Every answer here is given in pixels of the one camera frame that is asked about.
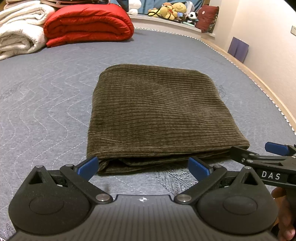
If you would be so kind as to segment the person's right hand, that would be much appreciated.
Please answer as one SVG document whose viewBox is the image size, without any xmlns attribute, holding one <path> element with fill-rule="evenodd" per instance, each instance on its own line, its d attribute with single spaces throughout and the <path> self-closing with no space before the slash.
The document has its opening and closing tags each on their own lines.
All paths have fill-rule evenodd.
<svg viewBox="0 0 296 241">
<path fill-rule="evenodd" d="M 276 200 L 281 201 L 278 211 L 278 240 L 292 240 L 295 236 L 295 227 L 293 226 L 295 215 L 286 198 L 286 191 L 283 188 L 276 187 L 271 195 Z"/>
</svg>

